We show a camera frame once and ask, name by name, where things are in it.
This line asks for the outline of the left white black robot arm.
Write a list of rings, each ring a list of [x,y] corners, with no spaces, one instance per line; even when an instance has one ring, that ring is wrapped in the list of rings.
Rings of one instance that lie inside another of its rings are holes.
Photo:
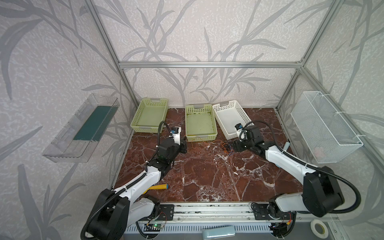
[[[158,140],[154,155],[144,170],[125,185],[103,190],[83,226],[82,240],[119,240],[126,228],[154,212],[157,200],[142,195],[162,180],[173,168],[178,154],[186,154],[187,142],[181,137],[181,127],[169,127],[162,121],[158,135],[166,127],[170,135]]]

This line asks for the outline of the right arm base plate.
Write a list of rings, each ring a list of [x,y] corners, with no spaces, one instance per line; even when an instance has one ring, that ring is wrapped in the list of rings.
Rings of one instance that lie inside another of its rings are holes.
[[[251,203],[251,210],[256,220],[290,222],[293,212],[282,212],[277,205],[268,203]]]

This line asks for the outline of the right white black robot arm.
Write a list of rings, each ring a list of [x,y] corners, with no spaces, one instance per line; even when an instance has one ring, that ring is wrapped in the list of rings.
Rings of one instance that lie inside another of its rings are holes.
[[[356,210],[362,201],[358,188],[350,181],[336,175],[326,166],[320,168],[308,164],[290,154],[277,144],[276,140],[266,142],[257,121],[245,125],[236,124],[238,139],[232,143],[235,152],[250,151],[298,180],[303,190],[295,194],[281,194],[269,200],[267,212],[273,219],[288,212],[300,212],[323,217],[326,214],[346,214]],[[339,209],[345,203],[339,183],[347,185],[355,194],[354,203],[345,209]]]

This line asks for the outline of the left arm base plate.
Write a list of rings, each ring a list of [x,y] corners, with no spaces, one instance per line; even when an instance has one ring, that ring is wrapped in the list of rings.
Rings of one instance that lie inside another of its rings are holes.
[[[155,204],[155,207],[148,217],[160,221],[172,221],[175,213],[175,205],[173,204]]]

